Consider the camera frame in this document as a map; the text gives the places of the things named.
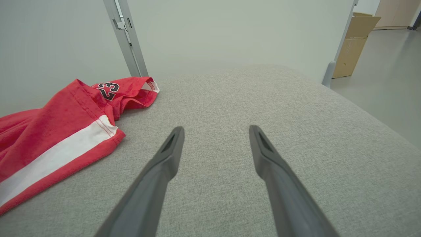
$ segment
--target gray floor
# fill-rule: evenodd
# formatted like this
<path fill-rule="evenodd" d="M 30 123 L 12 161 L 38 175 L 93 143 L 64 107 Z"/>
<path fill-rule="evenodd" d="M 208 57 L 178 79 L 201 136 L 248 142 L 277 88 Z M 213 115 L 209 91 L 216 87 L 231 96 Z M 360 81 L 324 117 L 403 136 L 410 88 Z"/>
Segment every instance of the gray floor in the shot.
<path fill-rule="evenodd" d="M 350 77 L 331 88 L 421 148 L 421 32 L 372 31 Z"/>

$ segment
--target gray upholstered bench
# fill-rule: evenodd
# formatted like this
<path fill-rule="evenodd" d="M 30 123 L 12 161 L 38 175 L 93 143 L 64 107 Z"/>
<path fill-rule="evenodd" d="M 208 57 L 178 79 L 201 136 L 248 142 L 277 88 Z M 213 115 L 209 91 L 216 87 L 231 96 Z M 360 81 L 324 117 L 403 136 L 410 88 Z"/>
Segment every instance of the gray upholstered bench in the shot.
<path fill-rule="evenodd" d="M 276 236 L 250 124 L 340 235 L 421 235 L 421 151 L 335 92 L 273 65 L 155 79 L 155 103 L 117 122 L 114 153 L 0 217 L 0 236 L 93 236 L 176 126 L 186 138 L 157 236 Z"/>

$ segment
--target wooden cabinet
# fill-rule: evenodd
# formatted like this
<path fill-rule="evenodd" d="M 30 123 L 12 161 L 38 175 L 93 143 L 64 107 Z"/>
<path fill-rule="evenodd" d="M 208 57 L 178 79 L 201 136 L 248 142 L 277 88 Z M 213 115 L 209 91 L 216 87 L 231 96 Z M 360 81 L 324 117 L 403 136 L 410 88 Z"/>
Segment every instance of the wooden cabinet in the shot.
<path fill-rule="evenodd" d="M 420 3 L 421 0 L 381 0 L 376 11 L 381 19 L 374 29 L 406 29 Z"/>

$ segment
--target white stripe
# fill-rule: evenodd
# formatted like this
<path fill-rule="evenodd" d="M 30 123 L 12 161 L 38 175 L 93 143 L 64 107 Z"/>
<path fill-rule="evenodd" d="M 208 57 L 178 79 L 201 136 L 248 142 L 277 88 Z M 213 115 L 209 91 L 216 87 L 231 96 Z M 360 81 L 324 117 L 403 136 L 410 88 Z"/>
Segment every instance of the white stripe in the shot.
<path fill-rule="evenodd" d="M 158 84 L 155 81 L 145 82 L 145 84 L 143 84 L 143 86 L 142 86 L 142 89 L 159 93 Z"/>
<path fill-rule="evenodd" d="M 80 157 L 101 142 L 110 139 L 116 134 L 117 128 L 111 125 L 106 115 L 102 115 L 86 128 L 57 143 L 0 183 L 0 206 L 32 184 Z"/>

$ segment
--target white wall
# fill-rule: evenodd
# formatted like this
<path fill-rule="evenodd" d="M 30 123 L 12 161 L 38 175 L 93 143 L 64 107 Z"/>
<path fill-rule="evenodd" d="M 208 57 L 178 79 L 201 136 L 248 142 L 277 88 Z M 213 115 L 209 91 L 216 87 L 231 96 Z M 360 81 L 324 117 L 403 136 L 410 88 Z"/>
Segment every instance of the white wall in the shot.
<path fill-rule="evenodd" d="M 102 0 L 0 1 L 0 116 L 39 108 L 76 78 L 129 77 Z"/>
<path fill-rule="evenodd" d="M 354 7 L 353 12 L 375 15 L 380 0 L 358 0 L 358 4 Z"/>
<path fill-rule="evenodd" d="M 353 0 L 128 0 L 149 75 L 280 64 L 322 82 Z"/>

